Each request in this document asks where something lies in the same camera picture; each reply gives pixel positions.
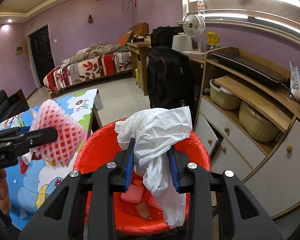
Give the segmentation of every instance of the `black sofa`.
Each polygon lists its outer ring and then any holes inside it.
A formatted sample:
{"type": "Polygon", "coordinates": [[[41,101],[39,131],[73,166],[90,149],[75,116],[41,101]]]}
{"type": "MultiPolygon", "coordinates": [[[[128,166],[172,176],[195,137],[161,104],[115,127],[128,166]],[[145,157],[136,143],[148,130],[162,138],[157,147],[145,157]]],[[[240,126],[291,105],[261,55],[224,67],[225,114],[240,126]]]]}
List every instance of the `black sofa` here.
{"type": "Polygon", "coordinates": [[[9,97],[0,90],[0,122],[27,110],[29,105],[21,89],[9,97]]]}

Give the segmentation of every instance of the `red trash can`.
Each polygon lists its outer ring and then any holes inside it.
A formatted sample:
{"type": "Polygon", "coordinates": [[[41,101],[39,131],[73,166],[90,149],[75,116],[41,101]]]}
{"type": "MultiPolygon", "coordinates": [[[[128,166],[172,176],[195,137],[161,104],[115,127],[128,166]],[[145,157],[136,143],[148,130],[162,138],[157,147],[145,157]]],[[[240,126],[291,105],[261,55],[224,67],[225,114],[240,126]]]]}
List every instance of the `red trash can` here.
{"type": "MultiPolygon", "coordinates": [[[[115,122],[112,122],[90,136],[81,148],[74,164],[74,169],[82,174],[93,172],[103,164],[112,161],[121,148],[117,142],[117,133],[114,131],[115,122]]],[[[191,162],[203,166],[207,171],[211,171],[209,155],[204,148],[199,137],[191,131],[190,137],[176,145],[176,150],[187,153],[191,162]]],[[[143,178],[133,174],[134,179],[143,178]]],[[[169,230],[169,226],[164,223],[162,211],[149,206],[151,220],[143,219],[139,216],[135,204],[123,201],[121,193],[114,193],[114,220],[116,231],[124,235],[153,235],[169,230]]],[[[90,210],[91,192],[88,196],[86,214],[88,217],[90,210]]],[[[186,196],[186,219],[188,217],[190,195],[186,196]]]]}

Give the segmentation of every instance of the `black door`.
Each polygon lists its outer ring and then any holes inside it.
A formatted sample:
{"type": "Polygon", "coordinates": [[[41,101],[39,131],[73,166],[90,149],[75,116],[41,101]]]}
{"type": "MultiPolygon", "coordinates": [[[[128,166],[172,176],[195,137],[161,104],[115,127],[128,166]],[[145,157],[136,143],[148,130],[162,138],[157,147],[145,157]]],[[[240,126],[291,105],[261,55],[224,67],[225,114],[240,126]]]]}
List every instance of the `black door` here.
{"type": "Polygon", "coordinates": [[[51,54],[48,27],[44,27],[30,35],[30,44],[34,65],[41,85],[45,76],[54,69],[53,58],[51,54]]]}

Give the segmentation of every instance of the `wooden headboard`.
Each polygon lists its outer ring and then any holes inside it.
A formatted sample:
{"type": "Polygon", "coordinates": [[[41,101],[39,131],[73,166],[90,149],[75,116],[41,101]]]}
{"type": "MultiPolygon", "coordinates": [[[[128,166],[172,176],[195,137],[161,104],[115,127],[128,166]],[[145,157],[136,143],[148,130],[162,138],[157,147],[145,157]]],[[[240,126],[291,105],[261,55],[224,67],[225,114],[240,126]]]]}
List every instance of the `wooden headboard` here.
{"type": "Polygon", "coordinates": [[[136,36],[143,36],[145,37],[149,33],[149,28],[147,23],[139,23],[134,25],[131,29],[132,37],[136,36]]]}

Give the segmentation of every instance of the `white drawer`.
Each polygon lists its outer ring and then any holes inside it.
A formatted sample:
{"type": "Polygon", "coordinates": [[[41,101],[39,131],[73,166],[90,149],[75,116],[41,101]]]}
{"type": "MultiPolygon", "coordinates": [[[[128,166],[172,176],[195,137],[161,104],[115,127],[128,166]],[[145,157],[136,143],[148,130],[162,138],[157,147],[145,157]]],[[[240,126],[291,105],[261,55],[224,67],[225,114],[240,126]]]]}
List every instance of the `white drawer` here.
{"type": "Polygon", "coordinates": [[[236,150],[225,139],[223,139],[216,155],[211,161],[211,170],[215,173],[231,170],[241,180],[252,172],[236,150]]]}
{"type": "Polygon", "coordinates": [[[273,217],[300,202],[300,123],[245,185],[273,217]]]}
{"type": "Polygon", "coordinates": [[[200,112],[219,129],[224,137],[229,139],[253,168],[256,168],[266,158],[262,151],[228,117],[205,98],[201,100],[200,112]]]}
{"type": "Polygon", "coordinates": [[[198,135],[210,155],[218,142],[218,137],[213,132],[207,120],[200,113],[194,132],[198,135]]]}

